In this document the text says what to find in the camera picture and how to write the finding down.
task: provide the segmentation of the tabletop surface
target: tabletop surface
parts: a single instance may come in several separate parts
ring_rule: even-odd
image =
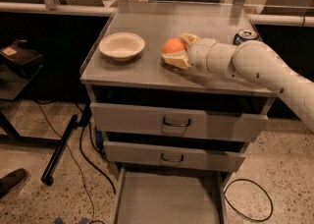
[[[98,45],[81,75],[83,84],[156,88],[273,97],[266,88],[236,83],[193,68],[176,70],[162,64],[163,44],[187,32],[232,44],[241,29],[253,29],[239,6],[184,2],[125,2],[104,34],[132,32],[145,41],[143,54],[126,63],[102,57]]]

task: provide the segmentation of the shoe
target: shoe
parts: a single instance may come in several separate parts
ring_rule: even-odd
[[[0,198],[20,185],[26,179],[26,176],[27,171],[23,168],[20,168],[0,179]]]

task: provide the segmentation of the drawer handle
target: drawer handle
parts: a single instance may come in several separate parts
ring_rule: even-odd
[[[163,118],[163,123],[166,126],[173,126],[173,127],[189,127],[190,126],[190,119],[187,120],[187,123],[170,123],[166,121],[166,118]]]
[[[184,156],[181,155],[180,158],[166,158],[166,157],[164,156],[164,153],[161,153],[161,159],[162,159],[163,161],[166,161],[166,162],[176,162],[176,163],[179,163],[179,162],[183,162]]]

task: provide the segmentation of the chair leg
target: chair leg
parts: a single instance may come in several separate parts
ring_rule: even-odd
[[[58,164],[59,158],[61,156],[61,154],[63,153],[63,150],[67,144],[67,140],[73,130],[73,128],[77,125],[77,118],[78,115],[73,115],[68,126],[67,129],[64,131],[61,139],[60,139],[60,143],[58,144],[58,146],[56,147],[42,177],[41,177],[41,181],[43,183],[45,183],[47,186],[51,186],[53,184],[53,177],[52,177],[52,173],[56,167],[56,165]]]
[[[85,104],[84,110],[82,112],[81,118],[79,120],[78,126],[79,127],[85,127],[88,125],[90,117],[91,117],[91,111],[90,111],[90,102],[87,102]]]

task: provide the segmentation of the drawer front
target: drawer front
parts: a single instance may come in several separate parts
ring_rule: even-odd
[[[266,115],[210,113],[147,106],[91,103],[99,131],[210,140],[253,141]]]
[[[221,172],[237,171],[245,159],[244,154],[234,152],[109,141],[105,141],[105,150],[113,162]]]

